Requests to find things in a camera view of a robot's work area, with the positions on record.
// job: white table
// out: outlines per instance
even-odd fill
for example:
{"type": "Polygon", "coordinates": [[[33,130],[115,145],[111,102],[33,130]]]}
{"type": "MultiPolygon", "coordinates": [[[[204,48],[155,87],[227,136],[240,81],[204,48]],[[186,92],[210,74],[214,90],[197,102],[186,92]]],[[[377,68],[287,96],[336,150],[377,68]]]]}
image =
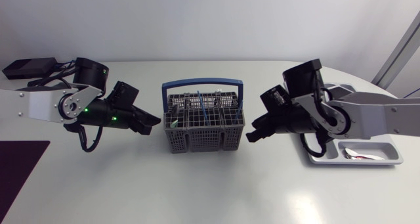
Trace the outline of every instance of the white table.
{"type": "MultiPolygon", "coordinates": [[[[1,140],[50,140],[3,223],[415,223],[420,210],[420,139],[392,136],[399,166],[320,166],[296,135],[248,143],[251,122],[266,112],[259,95],[283,83],[297,62],[105,62],[108,89],[121,80],[140,89],[135,105],[163,117],[161,84],[222,77],[244,82],[244,128],[235,152],[171,154],[162,123],[150,136],[105,128],[83,152],[60,124],[0,120],[1,140]]],[[[322,68],[325,82],[384,91],[322,68]]],[[[22,80],[0,88],[17,89],[22,80]]],[[[211,85],[215,90],[227,86],[211,85]]],[[[96,128],[87,127],[92,141],[96,128]]]]}

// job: white wall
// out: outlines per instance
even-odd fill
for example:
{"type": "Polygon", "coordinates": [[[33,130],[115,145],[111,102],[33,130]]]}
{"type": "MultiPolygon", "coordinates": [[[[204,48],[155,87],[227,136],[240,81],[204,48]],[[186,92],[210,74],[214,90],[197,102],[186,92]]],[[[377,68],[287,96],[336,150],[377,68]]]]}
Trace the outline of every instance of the white wall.
{"type": "Polygon", "coordinates": [[[0,0],[0,68],[42,56],[320,58],[371,80],[419,10],[419,0],[0,0]]]}

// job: gray plastic basket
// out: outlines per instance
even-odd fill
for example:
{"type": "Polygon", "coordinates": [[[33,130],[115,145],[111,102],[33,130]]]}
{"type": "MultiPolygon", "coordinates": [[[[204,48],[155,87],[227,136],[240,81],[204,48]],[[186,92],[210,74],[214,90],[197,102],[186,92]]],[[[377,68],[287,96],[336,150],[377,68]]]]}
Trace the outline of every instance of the gray plastic basket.
{"type": "Polygon", "coordinates": [[[172,153],[237,150],[245,125],[242,110],[243,83],[236,79],[184,79],[162,85],[164,130],[172,153]],[[235,92],[184,93],[167,96],[173,87],[195,84],[238,86],[235,92]],[[176,127],[171,124],[178,120],[176,127]]]}

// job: dark purple mat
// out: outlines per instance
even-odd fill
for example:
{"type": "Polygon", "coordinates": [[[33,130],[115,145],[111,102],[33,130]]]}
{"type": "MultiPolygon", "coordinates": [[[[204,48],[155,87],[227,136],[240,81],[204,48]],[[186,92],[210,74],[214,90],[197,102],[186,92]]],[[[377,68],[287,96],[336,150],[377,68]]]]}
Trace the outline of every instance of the dark purple mat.
{"type": "Polygon", "coordinates": [[[0,141],[0,223],[50,141],[0,141]]]}

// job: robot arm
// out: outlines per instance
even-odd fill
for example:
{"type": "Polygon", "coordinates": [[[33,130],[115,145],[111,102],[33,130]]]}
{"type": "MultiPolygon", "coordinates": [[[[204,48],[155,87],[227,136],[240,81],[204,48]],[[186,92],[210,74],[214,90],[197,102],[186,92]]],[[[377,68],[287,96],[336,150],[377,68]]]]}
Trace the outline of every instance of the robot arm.
{"type": "Polygon", "coordinates": [[[320,68],[320,61],[312,60],[289,69],[283,73],[287,90],[277,85],[261,95],[268,112],[252,123],[256,130],[247,133],[250,142],[274,133],[315,133],[323,148],[315,154],[323,156],[332,139],[420,136],[420,99],[354,92],[340,85],[326,88],[320,68]]]}
{"type": "MultiPolygon", "coordinates": [[[[131,129],[149,135],[160,119],[133,105],[138,89],[117,82],[106,99],[104,94],[109,69],[86,58],[75,62],[73,83],[60,83],[53,87],[37,86],[13,90],[0,89],[2,98],[0,118],[33,118],[63,123],[67,131],[78,133],[82,149],[93,151],[100,139],[103,127],[131,129]],[[87,148],[85,129],[82,125],[98,126],[94,144],[87,148]]],[[[66,74],[58,74],[47,82],[66,74]]]]}

